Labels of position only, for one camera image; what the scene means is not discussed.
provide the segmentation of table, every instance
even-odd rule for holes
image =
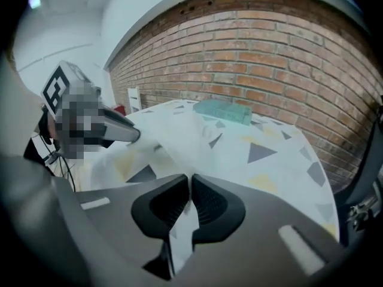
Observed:
[[[138,127],[146,127],[149,120],[159,116],[164,120],[190,116],[195,103],[173,100],[127,117]],[[211,167],[204,163],[203,174],[276,195],[339,241],[338,215],[329,181],[299,129],[257,114],[253,114],[249,126],[199,116],[203,130],[209,129],[206,149],[214,163]],[[167,135],[174,135],[172,129],[167,129]],[[81,183],[80,190],[122,187],[183,173],[164,148],[153,151],[145,144],[147,141],[140,139],[134,147],[114,142],[108,149],[101,148],[84,161],[82,181],[74,176]]]

